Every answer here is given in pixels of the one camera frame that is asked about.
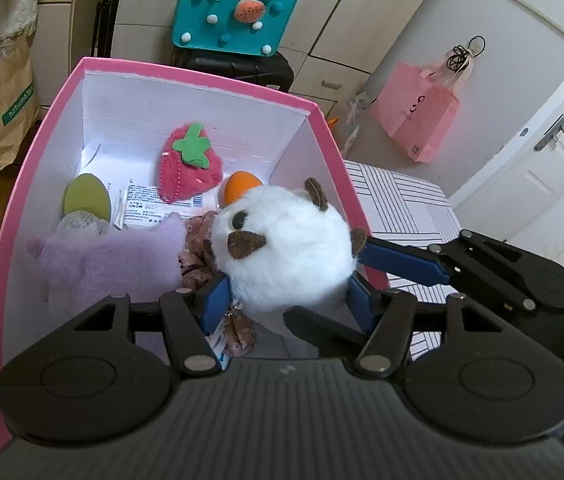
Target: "black suitcase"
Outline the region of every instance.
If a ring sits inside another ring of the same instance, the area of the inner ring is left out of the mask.
[[[279,52],[271,57],[259,57],[174,47],[171,66],[239,79],[281,92],[288,92],[294,79],[293,70]]]

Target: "brown paper bag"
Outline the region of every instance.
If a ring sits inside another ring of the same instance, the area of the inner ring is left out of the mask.
[[[38,107],[27,40],[19,38],[15,50],[0,61],[0,170],[15,160]]]

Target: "green egg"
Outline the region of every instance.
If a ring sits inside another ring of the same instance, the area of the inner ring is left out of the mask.
[[[87,211],[102,220],[111,220],[111,200],[102,181],[91,173],[78,176],[64,193],[64,216]]]

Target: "orange object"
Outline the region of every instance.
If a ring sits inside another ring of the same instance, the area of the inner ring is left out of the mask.
[[[257,22],[267,10],[259,0],[240,0],[235,6],[233,17],[242,23]]]
[[[248,171],[236,171],[224,184],[224,206],[231,205],[251,188],[262,186],[262,181]]]

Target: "pink shopping bag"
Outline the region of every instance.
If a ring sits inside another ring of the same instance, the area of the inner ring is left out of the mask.
[[[473,69],[470,55],[461,72],[447,69],[452,54],[421,68],[398,63],[371,108],[389,137],[417,162],[433,160],[460,106],[456,92]]]

